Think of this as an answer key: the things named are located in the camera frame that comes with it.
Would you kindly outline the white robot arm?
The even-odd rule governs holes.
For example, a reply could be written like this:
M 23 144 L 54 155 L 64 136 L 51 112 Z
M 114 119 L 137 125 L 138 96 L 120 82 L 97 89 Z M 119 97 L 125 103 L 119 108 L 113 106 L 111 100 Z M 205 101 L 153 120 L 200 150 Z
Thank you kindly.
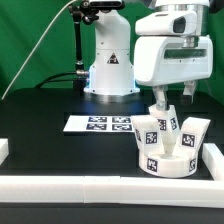
M 118 14 L 123 0 L 87 0 L 84 18 L 95 24 L 96 56 L 87 91 L 93 95 L 129 95 L 136 85 L 153 88 L 156 106 L 168 108 L 167 86 L 182 83 L 183 104 L 193 102 L 197 82 L 213 67 L 208 35 L 210 13 L 224 9 L 224 0 L 150 0 L 154 12 L 139 19 L 139 36 L 130 45 L 130 25 Z

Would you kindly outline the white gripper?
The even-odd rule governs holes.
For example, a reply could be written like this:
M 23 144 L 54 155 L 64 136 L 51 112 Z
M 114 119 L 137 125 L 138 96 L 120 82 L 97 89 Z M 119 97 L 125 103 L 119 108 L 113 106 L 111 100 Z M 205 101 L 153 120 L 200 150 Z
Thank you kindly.
M 168 109 L 168 84 L 184 83 L 182 105 L 191 105 L 197 87 L 195 80 L 209 78 L 213 67 L 211 39 L 200 37 L 198 46 L 184 48 L 181 37 L 142 36 L 134 49 L 134 77 L 139 85 L 153 87 L 156 108 Z

